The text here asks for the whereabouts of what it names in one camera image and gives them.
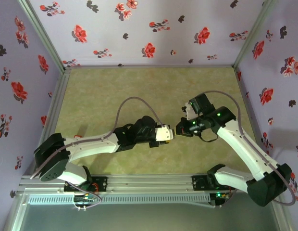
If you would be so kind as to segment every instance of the cable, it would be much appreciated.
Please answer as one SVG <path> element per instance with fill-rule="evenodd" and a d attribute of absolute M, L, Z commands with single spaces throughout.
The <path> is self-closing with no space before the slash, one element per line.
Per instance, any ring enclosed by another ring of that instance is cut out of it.
<path fill-rule="evenodd" d="M 225 93 L 225 92 L 222 92 L 222 91 L 219 91 L 219 90 L 208 90 L 208 91 L 205 91 L 203 93 L 220 93 L 220 94 L 223 94 L 225 96 L 228 96 L 235 104 L 236 104 L 236 107 L 237 107 L 237 112 L 238 112 L 238 124 L 239 124 L 239 131 L 240 131 L 240 134 L 242 136 L 242 138 L 252 147 L 252 149 L 257 153 L 257 155 L 279 176 L 279 178 L 283 181 L 283 183 L 285 184 L 285 186 L 290 190 L 290 193 L 291 193 L 291 196 L 292 196 L 292 201 L 290 203 L 284 203 L 284 202 L 280 202 L 280 201 L 276 201 L 274 199 L 274 201 L 278 204 L 281 204 L 281 205 L 286 205 L 286 206 L 291 206 L 291 205 L 294 205 L 294 203 L 296 202 L 296 199 L 295 199 L 295 195 L 294 195 L 294 192 L 292 191 L 290 185 L 288 184 L 288 182 L 286 181 L 286 179 L 282 176 L 282 174 L 280 174 L 279 171 L 277 171 L 277 169 L 262 155 L 261 152 L 259 152 L 259 150 L 246 138 L 244 132 L 243 132 L 243 128 L 242 128 L 242 124 L 241 124 L 241 109 L 240 109 L 240 106 L 238 104 L 238 102 L 229 94 Z"/>
<path fill-rule="evenodd" d="M 75 189 L 77 189 L 77 190 L 79 190 L 79 191 L 82 191 L 82 192 L 84 192 L 84 193 L 88 193 L 88 194 L 90 194 L 90 195 L 93 195 L 93 196 L 95 196 L 96 198 L 97 198 L 97 200 L 98 200 L 98 202 L 96 202 L 95 204 L 93 204 L 93 205 L 88 205 L 88 206 L 85 206 L 85 207 L 77 207 L 76 205 L 75 205 L 75 203 L 73 203 L 73 205 L 77 208 L 77 209 L 82 209 L 82 210 L 86 210 L 86 209 L 88 209 L 88 208 L 91 208 L 91 207 L 94 207 L 94 206 L 96 206 L 96 205 L 99 205 L 99 204 L 101 204 L 101 202 L 102 202 L 102 198 L 99 196 L 99 195 L 97 195 L 97 194 L 95 194 L 95 193 L 93 193 L 93 192 L 90 192 L 90 191 L 87 191 L 87 190 L 84 190 L 84 189 L 81 189 L 80 187 L 77 187 L 76 185 L 74 185 L 74 184 L 72 184 L 72 183 L 70 183 L 70 182 L 68 182 L 72 187 L 74 187 Z"/>
<path fill-rule="evenodd" d="M 136 97 L 136 96 L 131 96 L 127 99 L 125 99 L 121 105 L 119 106 L 118 108 L 118 111 L 117 111 L 117 115 L 116 115 L 116 120 L 115 120 L 115 124 L 114 124 L 114 127 L 112 128 L 112 130 L 110 131 L 109 134 L 107 134 L 106 136 L 104 137 L 101 137 L 101 138 L 95 138 L 95 139 L 86 139 L 86 140 L 81 140 L 81 141 L 76 141 L 76 142 L 72 142 L 70 144 L 67 144 L 59 149 L 57 149 L 55 152 L 53 152 L 37 169 L 36 171 L 33 173 L 33 175 L 30 177 L 30 179 L 32 180 L 36 175 L 38 175 L 40 173 L 40 171 L 44 168 L 44 166 L 56 155 L 58 154 L 59 152 L 61 152 L 63 149 L 66 149 L 66 148 L 69 148 L 71 147 L 72 145 L 77 145 L 77 144 L 80 144 L 80 143 L 87 143 L 87 142 L 94 142 L 94 141 L 101 141 L 101 140 L 104 140 L 106 138 L 109 138 L 113 132 L 115 131 L 116 127 L 117 127 L 117 123 L 118 123 L 118 119 L 119 119 L 119 114 L 120 114 L 120 111 L 121 111 L 121 108 L 122 106 L 128 101 L 128 100 L 131 100 L 131 99 L 136 99 L 136 100 L 140 100 L 142 101 L 151 111 L 152 113 L 154 114 L 154 116 L 156 117 L 156 119 L 158 120 L 158 122 L 161 124 L 161 126 L 163 127 L 163 123 L 161 122 L 160 118 L 158 117 L 158 115 L 155 113 L 155 111 L 153 110 L 153 108 L 143 99 L 139 98 L 139 97 Z"/>

